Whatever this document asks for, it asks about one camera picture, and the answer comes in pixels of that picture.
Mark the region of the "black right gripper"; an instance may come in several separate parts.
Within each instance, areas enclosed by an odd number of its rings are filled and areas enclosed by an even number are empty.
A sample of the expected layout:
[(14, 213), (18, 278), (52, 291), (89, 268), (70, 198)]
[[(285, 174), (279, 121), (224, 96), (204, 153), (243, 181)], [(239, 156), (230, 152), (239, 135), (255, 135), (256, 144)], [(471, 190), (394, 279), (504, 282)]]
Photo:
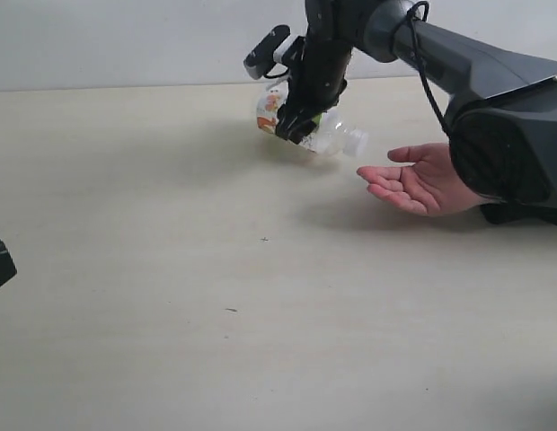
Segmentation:
[(292, 75), (287, 102), (277, 112), (275, 135), (295, 145), (319, 126), (323, 112), (338, 103), (346, 88), (350, 44), (311, 33), (304, 38), (300, 61)]

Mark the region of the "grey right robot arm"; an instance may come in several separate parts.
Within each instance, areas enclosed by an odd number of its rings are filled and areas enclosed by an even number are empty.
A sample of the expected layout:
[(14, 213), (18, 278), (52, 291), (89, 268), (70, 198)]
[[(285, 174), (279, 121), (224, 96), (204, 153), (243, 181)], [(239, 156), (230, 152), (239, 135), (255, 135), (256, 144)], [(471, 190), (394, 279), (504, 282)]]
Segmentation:
[(345, 90), (353, 49), (401, 60), (425, 90), (449, 95), (436, 116), (455, 170), (472, 191), (557, 208), (557, 61), (467, 38), (428, 22), (425, 1), (309, 1), (277, 135), (298, 142)]

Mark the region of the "person's open receiving hand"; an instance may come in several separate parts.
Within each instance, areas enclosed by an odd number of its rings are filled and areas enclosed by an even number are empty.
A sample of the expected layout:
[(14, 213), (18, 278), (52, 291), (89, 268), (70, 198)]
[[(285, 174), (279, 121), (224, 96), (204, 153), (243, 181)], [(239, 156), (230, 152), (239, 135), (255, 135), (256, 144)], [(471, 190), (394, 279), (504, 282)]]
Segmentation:
[(458, 177), (447, 144), (395, 148), (387, 153), (393, 166), (363, 166), (357, 175), (376, 198), (417, 216), (462, 213), (489, 202)]

